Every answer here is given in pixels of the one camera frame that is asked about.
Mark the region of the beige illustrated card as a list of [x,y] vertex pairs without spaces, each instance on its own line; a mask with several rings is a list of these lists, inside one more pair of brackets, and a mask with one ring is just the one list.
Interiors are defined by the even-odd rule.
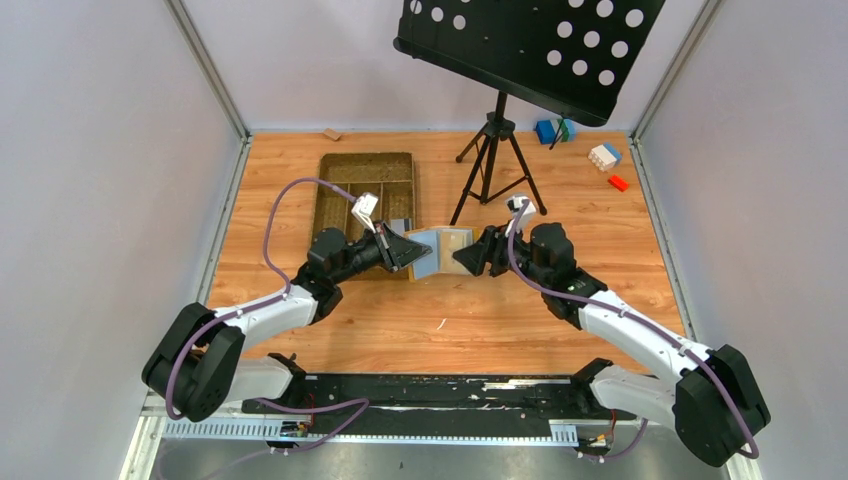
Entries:
[[474,243],[472,229],[445,229],[439,233],[440,272],[445,274],[468,275],[468,270],[453,254]]

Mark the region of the yellow leather card holder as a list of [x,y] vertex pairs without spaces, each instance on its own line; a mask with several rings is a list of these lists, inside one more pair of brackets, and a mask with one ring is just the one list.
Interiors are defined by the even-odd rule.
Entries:
[[474,232],[474,241],[476,241],[481,235],[480,228],[460,227],[455,225],[417,229],[409,232],[404,237],[429,245],[432,248],[432,252],[429,255],[415,261],[408,268],[408,276],[411,281],[415,282],[432,275],[445,274],[440,272],[439,263],[439,233],[445,229],[472,229]]

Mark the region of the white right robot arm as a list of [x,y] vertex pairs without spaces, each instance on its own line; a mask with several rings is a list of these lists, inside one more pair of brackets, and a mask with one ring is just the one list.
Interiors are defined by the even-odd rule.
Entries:
[[487,227],[453,259],[472,275],[508,271],[538,290],[548,310],[602,338],[645,366],[638,375],[604,359],[579,371],[600,406],[633,413],[676,432],[703,463],[760,455],[755,434],[771,415],[750,365],[735,347],[710,348],[647,318],[578,266],[558,223],[536,226],[528,241],[508,226]]

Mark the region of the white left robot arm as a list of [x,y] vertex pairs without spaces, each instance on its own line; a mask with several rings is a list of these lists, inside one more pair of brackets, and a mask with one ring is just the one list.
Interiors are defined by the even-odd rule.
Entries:
[[165,400],[171,418],[192,422],[225,403],[281,398],[302,369],[279,354],[245,359],[245,351],[326,318],[343,298],[342,282],[372,268],[402,271],[432,250],[384,222],[355,242],[337,228],[324,229],[289,287],[216,310],[198,302],[184,306],[143,367],[141,380]]

